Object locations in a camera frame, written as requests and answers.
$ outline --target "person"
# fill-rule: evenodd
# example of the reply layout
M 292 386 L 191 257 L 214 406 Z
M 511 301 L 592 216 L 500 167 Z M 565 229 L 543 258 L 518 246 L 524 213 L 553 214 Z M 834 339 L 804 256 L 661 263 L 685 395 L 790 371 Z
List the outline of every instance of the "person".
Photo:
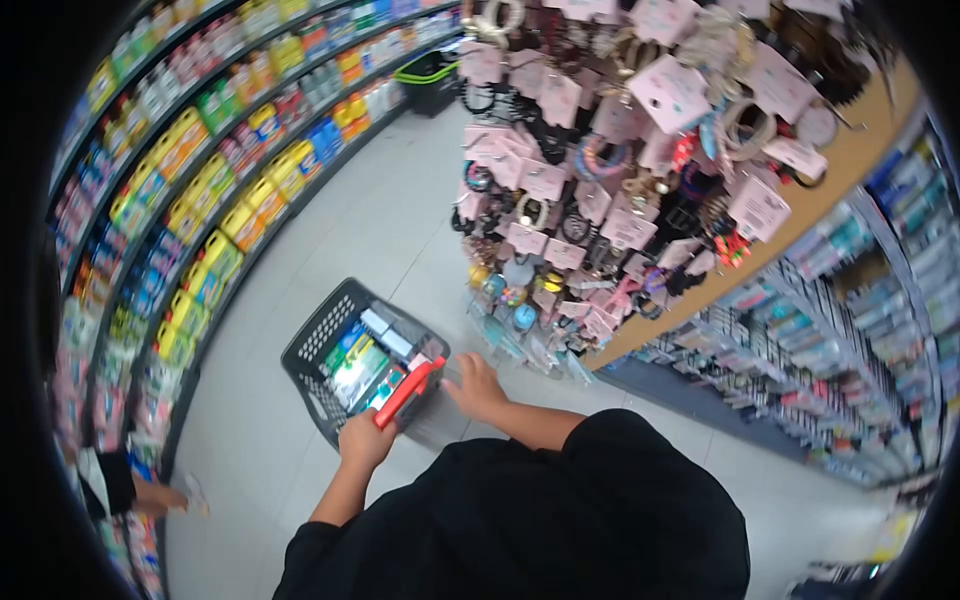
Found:
M 364 510 L 397 434 L 368 410 L 287 546 L 274 600 L 743 598 L 743 515 L 640 415 L 590 417 L 510 401 L 476 353 L 456 357 L 460 410 L 510 440 L 450 444 L 413 483 Z

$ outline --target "black sleeve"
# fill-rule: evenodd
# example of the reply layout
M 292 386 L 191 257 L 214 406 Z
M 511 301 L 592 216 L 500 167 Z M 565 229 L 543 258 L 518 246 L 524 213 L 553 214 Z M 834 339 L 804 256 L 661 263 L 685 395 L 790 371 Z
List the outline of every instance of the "black sleeve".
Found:
M 337 527 L 330 523 L 311 521 L 303 523 L 287 544 L 287 553 L 283 559 L 283 577 L 274 592 L 274 600 L 294 600 L 302 598 L 309 589 L 311 575 L 316 573 L 337 540 L 350 525 Z

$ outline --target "black shirt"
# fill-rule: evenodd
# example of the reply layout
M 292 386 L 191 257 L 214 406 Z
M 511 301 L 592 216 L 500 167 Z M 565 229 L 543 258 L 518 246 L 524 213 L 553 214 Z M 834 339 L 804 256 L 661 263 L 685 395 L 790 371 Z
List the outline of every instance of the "black shirt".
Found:
M 274 600 L 736 599 L 749 579 L 743 515 L 724 489 L 613 409 L 560 452 L 448 445 L 343 527 L 302 525 Z

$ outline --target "shopping basket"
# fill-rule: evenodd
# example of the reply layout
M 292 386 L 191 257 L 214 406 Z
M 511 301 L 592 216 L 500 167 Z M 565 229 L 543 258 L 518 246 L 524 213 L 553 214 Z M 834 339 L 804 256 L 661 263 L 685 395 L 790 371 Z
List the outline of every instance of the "shopping basket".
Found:
M 413 420 L 422 405 L 419 399 L 437 389 L 446 359 L 450 357 L 450 346 L 436 333 L 399 308 L 381 300 L 356 279 L 345 279 L 300 328 L 280 357 L 283 369 L 297 385 L 310 417 L 338 451 L 340 429 L 347 421 L 348 414 L 327 386 L 321 367 L 340 338 L 360 320 L 360 313 L 368 308 L 386 322 L 393 332 L 413 345 L 410 355 L 419 352 L 428 359 L 428 362 L 407 374 L 377 413 L 374 422 L 381 429 L 390 419 L 396 420 L 401 429 Z M 377 335 L 373 334 L 373 338 L 379 341 Z
M 457 97 L 457 65 L 440 50 L 428 52 L 398 68 L 394 79 L 403 85 L 416 114 L 435 117 Z

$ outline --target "floor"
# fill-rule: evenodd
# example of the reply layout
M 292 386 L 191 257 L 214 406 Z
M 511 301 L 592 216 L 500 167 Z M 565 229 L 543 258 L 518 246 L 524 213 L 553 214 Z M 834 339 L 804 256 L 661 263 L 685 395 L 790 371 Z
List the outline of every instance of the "floor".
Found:
M 284 548 L 338 462 L 280 354 L 341 280 L 357 277 L 454 352 L 485 350 L 461 308 L 468 263 L 448 225 L 467 121 L 456 105 L 432 121 L 399 118 L 286 226 L 233 300 L 180 440 L 177 468 L 203 482 L 212 516 L 168 520 L 174 600 L 272 596 Z M 582 388 L 510 366 L 499 373 L 514 400 L 583 413 L 637 411 L 713 473 L 747 519 L 752 600 L 782 598 L 810 560 L 865 556 L 887 514 L 887 495 L 866 494 L 606 384 Z M 413 480 L 443 445 L 498 435 L 436 395 L 376 471 L 368 504 Z

